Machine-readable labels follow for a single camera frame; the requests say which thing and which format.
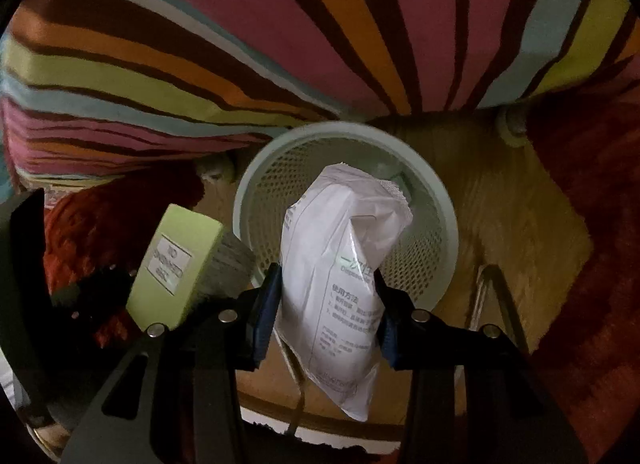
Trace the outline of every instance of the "red rug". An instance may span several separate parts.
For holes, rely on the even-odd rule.
[[[640,406],[640,107],[557,95],[527,127],[594,245],[533,362],[597,462]]]

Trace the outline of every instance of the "metal screw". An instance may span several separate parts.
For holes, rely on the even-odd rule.
[[[416,323],[427,323],[431,319],[431,314],[424,309],[414,309],[411,313],[411,319]]]
[[[487,338],[498,339],[500,337],[500,334],[502,334],[502,331],[500,330],[500,327],[494,325],[493,323],[488,323],[487,325],[482,327],[482,334],[487,336]]]
[[[220,314],[218,314],[218,319],[222,323],[233,323],[238,319],[238,313],[233,309],[225,309]]]
[[[151,338],[157,338],[164,334],[164,330],[165,327],[162,323],[154,323],[146,329],[146,334]]]

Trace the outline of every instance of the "red fabric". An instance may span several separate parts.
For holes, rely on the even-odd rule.
[[[203,195],[193,164],[171,163],[65,197],[45,217],[49,292],[99,267],[138,269],[167,206],[192,208]],[[122,311],[101,327],[96,341],[106,346],[137,333],[135,323]]]
[[[640,406],[640,106],[558,95],[527,128],[593,239],[532,360],[596,462]]]

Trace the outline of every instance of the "label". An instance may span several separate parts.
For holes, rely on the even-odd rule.
[[[190,254],[163,235],[146,268],[166,290],[175,296],[175,290],[190,260]]]
[[[345,399],[370,369],[384,313],[373,284],[373,269],[364,260],[353,224],[342,234],[322,296],[309,370]]]

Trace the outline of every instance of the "brown stripe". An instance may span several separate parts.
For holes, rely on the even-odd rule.
[[[76,163],[82,164],[84,166],[94,166],[101,168],[113,168],[114,170],[119,169],[123,166],[122,163],[117,163],[114,161],[103,161],[102,159],[89,159],[87,157],[66,157],[64,155],[60,155],[59,152],[49,152],[47,150],[36,150],[36,152],[50,154],[53,157],[49,157],[48,155],[39,155],[38,157],[33,157],[28,159],[28,163],[38,164],[42,161],[52,161],[52,163]]]
[[[56,24],[91,29],[185,58],[238,85],[251,98],[332,115],[258,75],[204,38],[127,0],[23,0],[22,4]]]
[[[73,127],[73,126],[65,126],[65,127],[46,127],[46,128],[40,128],[39,130],[46,130],[46,131],[50,131],[51,133],[58,132],[58,131],[75,131],[75,130],[86,130],[86,127],[78,125],[77,127]],[[104,134],[112,134],[113,136],[118,136],[118,137],[126,137],[128,139],[133,139],[135,141],[138,141],[140,143],[144,143],[146,145],[149,145],[150,147],[158,147],[161,146],[162,143],[152,143],[151,141],[147,141],[146,139],[142,139],[141,137],[138,136],[132,136],[130,134],[124,134],[122,132],[115,132],[112,130],[100,130],[100,132],[104,133]]]
[[[100,120],[100,119],[96,119],[96,118],[90,118],[90,117],[85,117],[85,116],[74,116],[71,114],[54,114],[53,112],[41,112],[41,111],[35,111],[35,110],[30,110],[30,109],[24,109],[22,107],[20,107],[20,105],[14,101],[14,99],[11,98],[11,96],[4,94],[2,96],[3,98],[6,98],[10,104],[19,109],[20,112],[23,112],[24,114],[27,114],[28,116],[30,116],[33,119],[37,119],[40,121],[73,121],[73,120],[86,120],[86,121],[91,121],[93,123],[96,124],[100,124],[100,123],[117,123],[118,125],[122,125],[122,126],[126,126],[127,128],[131,128],[131,129],[139,129],[139,130],[143,130],[145,131],[145,133],[150,133],[153,134],[154,136],[158,136],[162,139],[194,139],[196,141],[205,141],[208,139],[211,139],[212,137],[219,137],[219,136],[176,136],[175,134],[168,134],[162,131],[158,131],[158,130],[154,130],[154,129],[149,129],[147,127],[143,127],[141,125],[134,125],[131,123],[122,123],[121,121],[105,121],[105,120]],[[271,128],[272,125],[251,125],[252,127],[264,127],[264,128]],[[245,132],[243,133],[243,135],[248,135],[248,136],[255,136],[258,137],[259,139],[262,139],[263,137],[268,137],[269,139],[272,139],[271,136],[269,136],[268,134],[262,134],[259,132]],[[138,136],[131,136],[135,139],[137,139],[138,141],[145,141],[145,139],[140,139],[140,137]]]
[[[638,85],[640,85],[640,80],[633,80],[632,82],[629,82],[625,86],[625,88],[623,88],[620,92],[618,92],[616,96],[622,96],[624,93],[629,92],[632,89],[635,89]]]
[[[638,15],[634,10],[633,6],[629,7],[629,10],[626,12],[625,18],[620,25],[620,29],[616,33],[616,36],[613,38],[607,53],[604,55],[602,62],[600,63],[600,67],[609,66],[613,64],[622,51],[625,49],[626,43],[628,39],[631,37],[631,33],[633,33],[634,27],[636,27],[636,19]]]
[[[449,110],[453,99],[456,97],[460,82],[462,81],[462,69],[465,65],[466,50],[469,36],[469,0],[456,0],[456,56],[454,58],[454,72],[449,94],[444,105],[444,110]]]
[[[316,24],[318,29],[342,60],[356,75],[360,76],[364,83],[380,98],[392,114],[398,114],[398,110],[385,92],[380,82],[367,69],[358,53],[353,49],[349,39],[344,35],[340,25],[335,21],[322,0],[295,0],[305,13]]]
[[[74,50],[68,48],[56,48],[50,46],[43,46],[36,42],[29,40],[22,36],[21,33],[16,32],[15,29],[12,28],[12,36],[15,41],[27,47],[30,51],[38,54],[47,54],[47,55],[60,55],[60,56],[70,56],[73,58],[81,58],[82,60],[90,60],[92,62],[105,63],[110,64],[112,66],[122,67],[123,69],[132,70],[134,72],[138,72],[140,74],[144,74],[145,76],[149,76],[156,80],[161,80],[162,82],[170,83],[177,88],[189,92],[195,96],[199,96],[200,98],[212,101],[216,105],[218,105],[222,110],[225,111],[236,111],[236,110],[246,110],[249,112],[256,112],[260,114],[283,114],[293,116],[297,119],[307,121],[305,115],[300,115],[296,112],[284,112],[282,110],[271,110],[271,109],[256,109],[256,108],[245,108],[245,107],[235,107],[229,105],[225,99],[222,98],[219,94],[215,92],[211,92],[206,90],[205,88],[199,87],[197,85],[191,85],[191,83],[185,82],[181,78],[176,76],[172,76],[163,70],[155,69],[154,67],[142,66],[141,64],[136,64],[133,62],[126,62],[120,60],[118,58],[114,58],[113,56],[106,56],[104,54],[98,53],[89,53],[87,51]]]
[[[121,96],[115,96],[113,94],[110,94],[108,92],[101,92],[99,90],[94,90],[94,89],[88,89],[88,88],[84,88],[84,87],[67,87],[67,86],[61,86],[61,85],[30,85],[30,83],[27,82],[27,80],[24,80],[22,77],[20,77],[20,75],[15,72],[13,69],[11,68],[6,68],[6,72],[8,72],[9,74],[11,74],[11,76],[13,78],[15,78],[16,80],[18,80],[20,83],[22,83],[24,86],[30,87],[30,88],[34,88],[37,90],[61,90],[64,92],[68,92],[71,94],[81,94],[82,96],[90,96],[91,98],[95,98],[95,99],[100,99],[103,101],[108,101],[111,103],[116,103],[118,105],[124,105],[127,107],[131,107],[132,109],[135,110],[139,110],[140,112],[146,112],[148,114],[156,114],[159,116],[168,116],[170,118],[176,118],[176,119],[180,119],[183,121],[189,121],[191,123],[200,123],[200,124],[209,124],[209,125],[220,125],[220,126],[248,126],[248,127],[257,127],[257,126],[269,126],[269,125],[255,125],[254,123],[244,123],[241,121],[234,121],[233,123],[216,123],[215,121],[203,121],[203,120],[197,120],[194,118],[191,118],[189,116],[182,116],[182,115],[177,115],[177,114],[171,114],[169,112],[164,112],[161,110],[158,110],[156,108],[153,107],[148,107],[147,105],[143,105],[142,103],[138,103],[137,101],[133,101],[130,100],[128,98],[123,98]]]
[[[422,112],[422,95],[414,51],[398,0],[365,0],[404,85],[412,113]]]
[[[56,127],[56,128],[47,128],[47,129],[40,129],[40,130],[49,130],[49,131],[73,131],[73,130],[85,130],[85,127]],[[47,142],[51,142],[51,143],[68,143],[69,141],[83,141],[83,139],[71,139],[69,137],[62,137],[62,136],[52,136],[52,137],[39,137],[39,138],[32,138],[32,137],[27,137],[24,136],[23,134],[20,134],[19,131],[16,129],[16,127],[12,126],[11,127],[11,132],[14,135],[17,135],[18,137],[20,137],[22,139],[22,141],[26,141],[26,142],[30,142],[30,143],[39,143],[41,141],[47,141]],[[140,137],[137,136],[130,136],[129,134],[122,134],[119,132],[114,132],[114,131],[105,131],[102,130],[103,133],[107,133],[107,134],[113,134],[114,136],[119,136],[119,137],[128,137],[130,139],[134,139],[136,141],[140,141],[142,143],[146,143],[146,145],[149,145],[150,147],[161,147],[162,143],[152,143],[150,141],[146,141],[145,139],[141,139]],[[263,139],[264,137],[268,137],[269,139],[271,139],[271,136],[266,136],[265,134],[252,134],[252,133],[247,133],[247,134],[228,134],[226,136],[211,136],[211,137],[188,137],[188,139],[202,139],[202,140],[207,140],[207,141],[218,141],[220,143],[246,143],[245,139],[238,139],[237,136],[242,135],[242,136],[251,136],[251,137],[256,137],[257,139]],[[168,137],[169,140],[171,139],[175,139],[176,136],[170,136]],[[93,141],[86,141],[87,144],[91,143],[91,144],[95,144],[95,145],[106,145],[106,143],[95,143]],[[100,148],[98,149],[100,151],[105,151],[104,148]],[[155,150],[154,152],[164,152],[162,150]],[[183,151],[183,150],[171,150],[171,151],[167,151],[167,152],[171,152],[172,154],[184,154],[184,153],[197,153],[197,152],[190,152],[190,151]]]
[[[589,7],[590,3],[591,3],[591,0],[582,0],[580,2],[580,5],[578,6],[578,11],[575,13],[574,20],[571,22],[571,25],[569,26],[569,30],[567,31],[566,37],[564,38],[564,42],[562,43],[562,47],[560,48],[560,52],[558,53],[558,56],[556,56],[554,59],[547,62],[546,66],[538,71],[538,73],[533,77],[533,79],[529,83],[529,86],[527,87],[527,89],[522,94],[522,98],[526,98],[529,94],[535,91],[535,89],[538,87],[538,85],[540,85],[540,82],[542,82],[542,79],[545,77],[549,69],[551,69],[555,64],[557,64],[560,60],[562,60],[566,56],[566,54],[569,52],[569,48],[571,48],[571,44],[574,41],[575,34],[578,32],[578,29],[580,28],[580,23],[582,22],[582,19],[584,18],[584,14],[587,12],[587,8]]]
[[[587,78],[584,82],[580,83],[580,85],[576,86],[575,89],[581,89],[592,85],[597,85],[599,83],[606,83],[613,80],[616,76],[618,76],[623,70],[626,69],[631,61],[634,59],[633,56],[629,56],[624,60],[620,60],[615,64],[610,64],[608,66],[598,67],[590,77]]]
[[[94,141],[84,141],[83,139],[74,139],[71,137],[39,137],[38,139],[25,139],[28,143],[55,143],[56,145],[71,145],[97,152],[106,152],[108,154],[125,155],[127,157],[158,157],[160,155],[180,155],[190,154],[192,152],[176,151],[176,150],[136,150],[107,143],[95,143]]]
[[[537,0],[509,0],[507,13],[502,24],[500,34],[500,48],[492,59],[489,67],[469,95],[464,108],[474,109],[478,106],[489,86],[501,73],[509,67],[520,52],[522,35],[527,24],[527,19],[533,10]]]

